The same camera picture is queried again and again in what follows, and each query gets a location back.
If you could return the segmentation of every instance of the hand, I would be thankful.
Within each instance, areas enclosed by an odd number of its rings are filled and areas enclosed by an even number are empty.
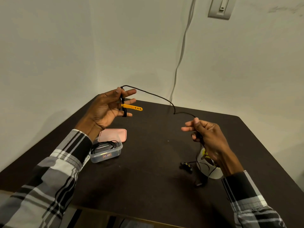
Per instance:
[[[181,130],[195,131],[191,134],[193,141],[204,145],[206,152],[220,166],[224,176],[244,170],[217,124],[194,118],[193,121],[186,122]]]
[[[124,91],[118,87],[115,90],[98,95],[75,129],[84,132],[93,141],[100,131],[113,122],[115,117],[123,116],[124,112],[119,110],[121,102],[117,102],[120,94],[123,95],[123,98],[126,98],[135,93],[135,89]],[[125,101],[125,104],[129,105],[135,102],[136,99],[133,98]],[[132,117],[132,114],[127,113],[127,117]]]

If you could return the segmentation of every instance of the wall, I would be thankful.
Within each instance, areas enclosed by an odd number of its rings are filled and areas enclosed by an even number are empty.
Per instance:
[[[97,94],[88,0],[0,1],[0,171]]]
[[[99,89],[169,98],[191,0],[90,0]],[[304,189],[304,0],[197,0],[173,102],[237,115]],[[165,103],[145,93],[140,100]]]

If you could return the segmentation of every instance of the dark brown table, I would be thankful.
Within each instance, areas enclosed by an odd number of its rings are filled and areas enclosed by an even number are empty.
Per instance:
[[[79,174],[72,204],[181,227],[234,227],[221,181],[209,179],[195,188],[200,175],[179,169],[180,162],[194,161],[200,148],[180,130],[192,117],[173,115],[168,105],[136,105],[143,111],[117,118],[111,126],[127,129],[121,155],[97,164],[89,161]],[[14,192],[25,184],[34,166],[51,154],[88,107],[89,103],[4,169],[0,190]],[[218,123],[269,206],[287,227],[304,224],[304,193],[239,117],[181,107],[177,111]]]

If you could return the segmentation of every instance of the black and white checkered shirt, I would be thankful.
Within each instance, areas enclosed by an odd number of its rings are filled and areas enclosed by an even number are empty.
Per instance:
[[[88,160],[91,140],[72,130],[33,170],[31,180],[0,206],[1,227],[59,227],[71,202],[78,173]],[[222,180],[236,227],[285,227],[279,214],[244,171]]]

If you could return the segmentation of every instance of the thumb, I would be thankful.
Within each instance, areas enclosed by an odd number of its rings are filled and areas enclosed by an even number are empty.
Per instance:
[[[106,97],[101,98],[101,102],[103,104],[108,104],[114,101],[117,101],[121,95],[122,89],[120,87],[117,87],[116,90],[113,90],[112,94]]]
[[[198,118],[193,119],[193,126],[201,135],[204,135],[206,133],[206,129],[202,126],[200,120]]]

